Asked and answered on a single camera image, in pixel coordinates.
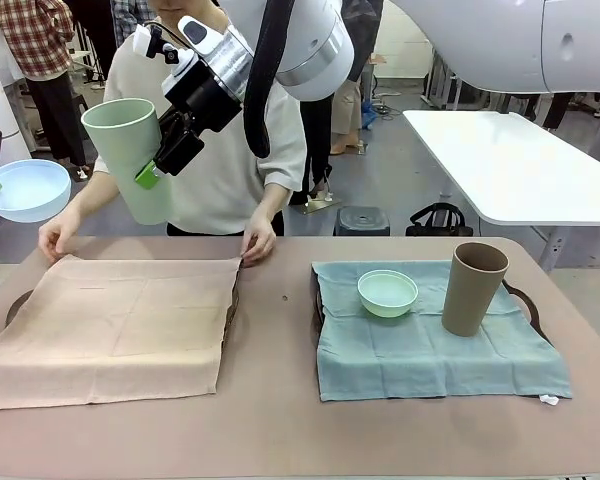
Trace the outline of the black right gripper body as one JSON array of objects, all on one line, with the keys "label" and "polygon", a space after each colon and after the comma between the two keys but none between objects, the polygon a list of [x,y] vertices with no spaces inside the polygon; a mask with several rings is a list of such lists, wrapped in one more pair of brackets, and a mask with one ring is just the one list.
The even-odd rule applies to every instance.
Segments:
[{"label": "black right gripper body", "polygon": [[222,131],[242,110],[202,60],[191,60],[180,73],[172,72],[163,81],[162,91],[197,135],[205,130]]}]

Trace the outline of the person's right hand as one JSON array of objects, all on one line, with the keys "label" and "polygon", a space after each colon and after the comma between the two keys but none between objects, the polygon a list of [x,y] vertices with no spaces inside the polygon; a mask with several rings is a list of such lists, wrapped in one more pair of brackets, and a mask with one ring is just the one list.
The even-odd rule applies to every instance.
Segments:
[{"label": "person's right hand", "polygon": [[80,212],[66,207],[39,228],[38,248],[50,262],[58,261],[67,253],[67,242],[78,232],[81,223]]}]

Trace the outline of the person's left hand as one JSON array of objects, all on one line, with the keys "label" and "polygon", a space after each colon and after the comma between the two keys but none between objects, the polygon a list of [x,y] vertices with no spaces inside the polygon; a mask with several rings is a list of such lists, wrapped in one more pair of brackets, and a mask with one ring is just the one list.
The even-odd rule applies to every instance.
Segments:
[{"label": "person's left hand", "polygon": [[265,260],[273,251],[276,234],[266,218],[252,218],[243,234],[240,256],[245,267]]}]

